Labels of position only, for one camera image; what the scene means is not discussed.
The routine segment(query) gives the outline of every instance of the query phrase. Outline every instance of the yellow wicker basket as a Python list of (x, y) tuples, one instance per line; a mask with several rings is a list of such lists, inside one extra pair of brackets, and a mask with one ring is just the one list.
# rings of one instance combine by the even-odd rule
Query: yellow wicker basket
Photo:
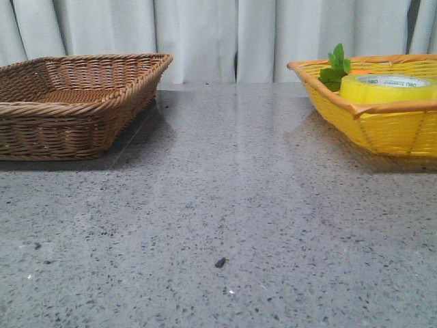
[[(350, 58), (353, 70), (378, 74), (437, 77), (437, 55), (390, 55)], [(318, 81), (328, 60), (293, 61), (311, 102), (328, 122), (354, 143), (376, 154), (437, 157), (437, 100), (353, 104)]]

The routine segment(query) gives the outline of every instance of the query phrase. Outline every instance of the black speck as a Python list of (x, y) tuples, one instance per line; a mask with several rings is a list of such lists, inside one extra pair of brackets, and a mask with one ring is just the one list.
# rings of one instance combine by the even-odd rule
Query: black speck
[(221, 268), (223, 265), (225, 265), (225, 262), (226, 262), (226, 258), (221, 258), (216, 262), (216, 264), (214, 264), (214, 266), (216, 268)]

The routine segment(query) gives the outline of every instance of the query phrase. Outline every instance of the table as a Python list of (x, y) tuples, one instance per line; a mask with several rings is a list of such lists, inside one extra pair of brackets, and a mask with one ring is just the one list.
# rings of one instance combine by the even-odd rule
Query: table
[(160, 85), (99, 159), (0, 162), (0, 326), (437, 327), (436, 172), (299, 83)]

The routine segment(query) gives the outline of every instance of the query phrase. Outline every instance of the orange object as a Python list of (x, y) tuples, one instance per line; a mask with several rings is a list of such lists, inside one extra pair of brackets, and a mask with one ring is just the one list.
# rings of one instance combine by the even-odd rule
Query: orange object
[(349, 74), (374, 74), (374, 70), (351, 70)]

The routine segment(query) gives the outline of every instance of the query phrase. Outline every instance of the brown wicker basket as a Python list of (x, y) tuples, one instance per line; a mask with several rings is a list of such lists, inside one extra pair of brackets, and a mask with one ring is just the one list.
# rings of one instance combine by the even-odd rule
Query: brown wicker basket
[(0, 160), (94, 159), (153, 99), (164, 53), (44, 57), (0, 68)]

